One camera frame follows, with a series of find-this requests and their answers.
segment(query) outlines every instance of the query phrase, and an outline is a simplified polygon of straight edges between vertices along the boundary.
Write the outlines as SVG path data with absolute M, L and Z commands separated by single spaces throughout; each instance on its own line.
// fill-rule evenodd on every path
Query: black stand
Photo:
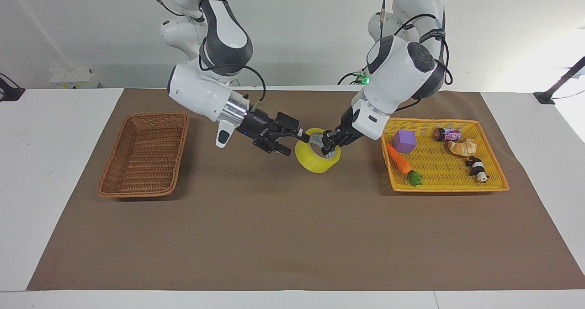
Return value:
M 539 103 L 543 105 L 554 105 L 554 101 L 552 101 L 552 95 L 556 92 L 556 90 L 558 90 L 558 88 L 563 86 L 567 80 L 570 80 L 573 76 L 575 76 L 577 72 L 579 72 L 579 70 L 581 70 L 583 67 L 585 67 L 585 57 L 582 57 L 576 65 L 573 65 L 573 67 L 571 67 L 569 71 L 564 74 L 564 76 L 562 76 L 558 82 L 556 82 L 556 84 L 554 84 L 547 92 L 535 92 L 534 96 L 537 98 Z
M 4 96 L 0 98 L 0 101 L 18 101 L 25 92 L 23 88 L 13 88 L 8 85 L 2 78 L 0 78 L 0 89 L 4 92 Z

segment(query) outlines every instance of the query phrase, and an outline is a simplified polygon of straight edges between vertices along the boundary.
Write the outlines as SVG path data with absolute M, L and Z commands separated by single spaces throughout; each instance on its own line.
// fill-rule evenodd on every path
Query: yellow tape roll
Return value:
M 317 155 L 311 148 L 311 143 L 323 147 L 323 132 L 321 128 L 310 128 L 305 132 L 310 138 L 309 143 L 302 141 L 297 142 L 294 147 L 294 153 L 297 159 L 303 167 L 313 173 L 327 172 L 335 163 L 339 161 L 341 157 L 341 148 L 335 147 L 335 150 L 331 151 L 326 157 Z

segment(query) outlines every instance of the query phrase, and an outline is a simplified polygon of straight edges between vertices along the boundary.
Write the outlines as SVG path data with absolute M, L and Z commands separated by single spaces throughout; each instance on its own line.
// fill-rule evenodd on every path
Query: brown wicker basket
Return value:
M 188 126 L 186 113 L 128 116 L 100 179 L 100 196 L 159 197 L 172 193 Z

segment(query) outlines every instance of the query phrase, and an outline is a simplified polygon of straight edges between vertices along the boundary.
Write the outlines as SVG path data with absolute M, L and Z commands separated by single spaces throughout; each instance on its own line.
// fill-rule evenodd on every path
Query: white wall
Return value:
M 159 23 L 170 15 L 154 0 L 20 0 L 20 8 L 15 1 L 0 1 L 0 69 L 23 86 L 46 87 L 47 70 L 67 64 L 92 68 L 104 86 L 165 86 L 173 65 L 185 60 L 160 40 Z M 250 65 L 268 84 L 320 85 L 363 67 L 372 45 L 367 22 L 381 0 L 229 1 L 254 43 Z M 556 75 L 542 72 L 550 67 L 543 50 L 555 54 L 550 45 L 585 16 L 585 0 L 445 0 L 445 6 L 451 89 L 460 91 L 530 92 L 510 82 L 528 71 L 541 78 L 538 84 L 553 81 Z M 553 67 L 579 54 L 565 54 Z M 251 74 L 240 79 L 259 84 Z

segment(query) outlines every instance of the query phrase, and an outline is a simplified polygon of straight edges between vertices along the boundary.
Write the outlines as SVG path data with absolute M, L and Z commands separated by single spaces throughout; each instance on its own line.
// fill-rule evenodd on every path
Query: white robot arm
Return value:
M 251 107 L 246 96 L 228 88 L 242 68 L 249 68 L 246 64 L 253 48 L 227 0 L 173 1 L 186 16 L 165 21 L 161 35 L 190 61 L 173 69 L 167 88 L 170 97 L 218 124 L 219 147 L 226 145 L 234 130 L 269 153 L 290 155 L 290 149 L 278 143 L 284 136 L 308 142 L 298 120 L 284 113 L 271 119 Z M 393 0 L 392 7 L 393 14 L 382 11 L 370 20 L 368 29 L 376 40 L 364 70 L 370 81 L 353 98 L 341 124 L 324 132 L 324 154 L 363 135 L 377 140 L 399 104 L 408 98 L 426 98 L 445 82 L 447 45 L 441 0 Z
M 291 136 L 308 142 L 299 121 L 250 106 L 247 95 L 232 91 L 228 84 L 250 61 L 253 48 L 245 30 L 236 20 L 227 0 L 173 0 L 185 16 L 165 21 L 161 36 L 190 59 L 177 64 L 169 79 L 171 98 L 194 113 L 218 124 L 215 143 L 225 147 L 233 132 L 253 139 L 254 145 L 271 153 L 290 155 L 278 142 Z
M 445 82 L 445 11 L 441 0 L 393 0 L 392 9 L 394 13 L 382 11 L 370 19 L 368 30 L 376 43 L 364 70 L 369 82 L 353 98 L 341 124 L 324 132 L 325 155 L 364 135 L 379 139 L 399 104 L 409 98 L 427 98 Z M 411 36 L 406 30 L 413 27 L 416 34 Z

